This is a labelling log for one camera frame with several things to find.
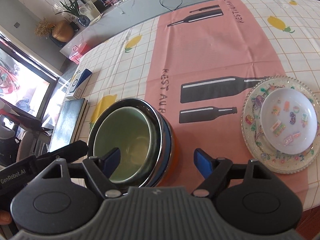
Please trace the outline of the green ceramic bowl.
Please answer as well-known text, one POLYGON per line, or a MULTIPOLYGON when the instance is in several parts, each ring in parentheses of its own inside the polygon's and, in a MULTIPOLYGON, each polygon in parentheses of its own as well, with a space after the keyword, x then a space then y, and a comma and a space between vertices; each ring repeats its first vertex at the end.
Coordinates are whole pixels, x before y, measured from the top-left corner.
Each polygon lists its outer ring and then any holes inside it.
POLYGON ((120 150, 120 163, 110 176, 113 183, 131 183, 151 172, 156 160, 154 127, 135 107, 121 107, 100 125, 93 154, 102 157, 113 148, 120 150))

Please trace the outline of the clear glass sticker plate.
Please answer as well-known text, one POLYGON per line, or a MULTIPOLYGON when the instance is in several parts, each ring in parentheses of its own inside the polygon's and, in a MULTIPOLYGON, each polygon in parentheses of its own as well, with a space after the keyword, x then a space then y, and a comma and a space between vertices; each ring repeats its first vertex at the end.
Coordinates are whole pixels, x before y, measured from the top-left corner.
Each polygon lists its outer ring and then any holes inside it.
POLYGON ((319 154, 319 100, 304 83, 287 76, 273 76, 259 82, 248 93, 242 109, 241 129, 245 144, 255 159, 269 170, 292 174, 308 167, 319 154), (260 122, 260 111, 266 97, 276 89, 292 88, 303 93, 313 104, 317 114, 316 137, 304 152, 295 155, 281 153, 266 139, 260 122))

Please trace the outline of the black notebook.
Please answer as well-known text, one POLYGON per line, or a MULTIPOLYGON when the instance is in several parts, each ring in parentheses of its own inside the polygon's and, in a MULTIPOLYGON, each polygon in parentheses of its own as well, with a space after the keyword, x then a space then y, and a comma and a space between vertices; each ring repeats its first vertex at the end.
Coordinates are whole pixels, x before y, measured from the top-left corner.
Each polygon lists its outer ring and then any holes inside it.
POLYGON ((87 100, 85 98, 66 100, 63 103, 51 136, 48 148, 49 152, 58 150, 76 141, 76 133, 86 107, 87 100))

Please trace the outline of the blue steel bowl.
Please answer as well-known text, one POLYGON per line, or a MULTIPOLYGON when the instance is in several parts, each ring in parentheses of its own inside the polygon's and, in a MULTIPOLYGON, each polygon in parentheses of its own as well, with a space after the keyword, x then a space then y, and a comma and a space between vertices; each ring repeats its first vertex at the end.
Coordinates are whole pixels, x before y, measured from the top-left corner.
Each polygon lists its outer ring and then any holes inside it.
POLYGON ((147 119, 152 123, 155 131, 155 138, 152 139, 152 142, 156 143, 155 147, 155 156, 156 160, 154 162, 153 168, 148 176, 143 179, 136 179, 131 183, 120 183, 117 184, 122 191, 127 191, 127 189, 131 186, 135 187, 153 187, 156 186, 157 180, 159 179, 159 175, 161 174, 161 163, 164 157, 164 149, 165 149, 165 130, 164 124, 162 120, 162 115, 156 111, 149 103, 142 99, 137 98, 128 98, 117 101, 113 103, 110 107, 108 107, 97 119, 93 128, 91 129, 89 140, 88 140, 88 155, 92 156, 93 154, 93 144, 95 136, 97 135, 97 131, 102 124, 102 122, 115 110, 121 107, 135 107, 143 112, 146 115, 147 119))

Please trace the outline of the small white sticker dish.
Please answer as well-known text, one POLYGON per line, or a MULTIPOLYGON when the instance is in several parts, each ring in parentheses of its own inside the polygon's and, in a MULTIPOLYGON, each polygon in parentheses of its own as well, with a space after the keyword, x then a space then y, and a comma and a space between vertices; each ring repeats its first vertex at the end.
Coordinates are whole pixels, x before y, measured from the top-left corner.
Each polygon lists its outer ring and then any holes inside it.
POLYGON ((300 154, 316 137, 315 108, 303 93, 292 88, 276 89, 266 97, 260 122, 267 141, 281 153, 300 154))

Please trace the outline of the white blue box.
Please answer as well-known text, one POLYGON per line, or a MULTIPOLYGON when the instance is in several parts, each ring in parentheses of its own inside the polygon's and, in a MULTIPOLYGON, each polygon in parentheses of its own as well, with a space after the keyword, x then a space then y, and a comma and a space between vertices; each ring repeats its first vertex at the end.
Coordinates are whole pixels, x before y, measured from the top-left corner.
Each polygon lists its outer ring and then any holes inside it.
POLYGON ((92 72, 89 69, 77 70, 71 79, 66 93, 66 100, 80 99, 85 91, 92 72))

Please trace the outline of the checked lemon tablecloth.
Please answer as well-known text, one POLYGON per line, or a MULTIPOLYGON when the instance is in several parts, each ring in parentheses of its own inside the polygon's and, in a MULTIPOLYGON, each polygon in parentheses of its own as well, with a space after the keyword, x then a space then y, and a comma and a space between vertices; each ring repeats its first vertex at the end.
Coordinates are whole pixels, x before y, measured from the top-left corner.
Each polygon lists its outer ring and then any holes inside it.
POLYGON ((201 175, 193 151, 245 163, 251 154, 242 137, 265 140, 256 122, 269 82, 288 75, 319 94, 319 2, 315 0, 213 0, 154 17, 122 31, 82 57, 79 70, 92 76, 84 90, 90 107, 79 138, 87 141, 97 118, 112 103, 140 98, 174 131, 174 165, 164 186, 192 190, 201 175))

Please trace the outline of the pink table runner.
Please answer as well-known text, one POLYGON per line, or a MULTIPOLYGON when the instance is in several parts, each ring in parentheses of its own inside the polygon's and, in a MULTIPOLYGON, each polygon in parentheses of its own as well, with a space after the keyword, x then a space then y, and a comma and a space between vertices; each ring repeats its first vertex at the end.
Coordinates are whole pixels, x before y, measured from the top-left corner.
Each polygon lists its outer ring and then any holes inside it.
POLYGON ((212 157, 246 163, 241 132, 253 78, 309 71, 317 55, 310 14, 300 0, 215 0, 154 20, 138 96, 171 124, 180 149, 167 186, 191 191, 203 180, 193 163, 212 157))

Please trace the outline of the pink storage case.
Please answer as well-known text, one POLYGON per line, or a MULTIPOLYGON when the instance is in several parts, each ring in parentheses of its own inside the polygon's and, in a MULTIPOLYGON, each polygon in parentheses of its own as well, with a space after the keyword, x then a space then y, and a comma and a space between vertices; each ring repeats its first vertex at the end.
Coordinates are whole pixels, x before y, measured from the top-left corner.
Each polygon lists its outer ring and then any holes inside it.
POLYGON ((86 42, 83 42, 80 45, 74 46, 72 48, 72 51, 68 58, 74 63, 79 64, 81 58, 91 49, 92 47, 89 44, 87 44, 86 42))

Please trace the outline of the brown round vase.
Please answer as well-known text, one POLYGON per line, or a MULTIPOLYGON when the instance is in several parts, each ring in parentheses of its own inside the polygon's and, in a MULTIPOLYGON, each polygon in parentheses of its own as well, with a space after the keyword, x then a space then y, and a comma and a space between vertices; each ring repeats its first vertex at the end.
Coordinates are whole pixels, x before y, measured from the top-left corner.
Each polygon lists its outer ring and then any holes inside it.
POLYGON ((52 36, 60 42, 69 42, 74 36, 74 30, 68 21, 62 20, 52 29, 52 36))

